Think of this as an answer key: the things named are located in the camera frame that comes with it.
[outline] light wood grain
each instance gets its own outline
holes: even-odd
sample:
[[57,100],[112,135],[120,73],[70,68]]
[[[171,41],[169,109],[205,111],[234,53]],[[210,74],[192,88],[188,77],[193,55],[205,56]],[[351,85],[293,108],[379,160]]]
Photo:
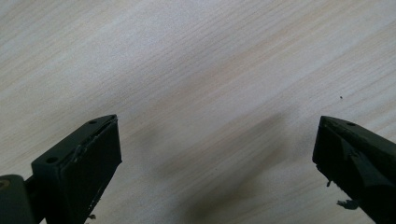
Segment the light wood grain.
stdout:
[[320,115],[396,141],[393,0],[0,6],[0,175],[120,117],[99,223],[372,223],[311,161]]

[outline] screw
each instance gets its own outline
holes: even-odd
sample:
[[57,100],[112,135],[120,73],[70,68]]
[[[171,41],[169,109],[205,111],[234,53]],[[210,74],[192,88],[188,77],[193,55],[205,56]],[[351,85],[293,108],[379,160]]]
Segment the screw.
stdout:
[[0,180],[0,190],[6,189],[9,186],[9,180],[2,179]]

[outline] wooden table surface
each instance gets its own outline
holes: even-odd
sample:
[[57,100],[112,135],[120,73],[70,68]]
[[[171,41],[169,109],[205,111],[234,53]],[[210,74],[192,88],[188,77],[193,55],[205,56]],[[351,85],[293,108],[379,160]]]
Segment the wooden table surface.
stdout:
[[0,175],[117,114],[87,223],[372,223],[311,157],[321,115],[396,141],[396,1],[0,4]]

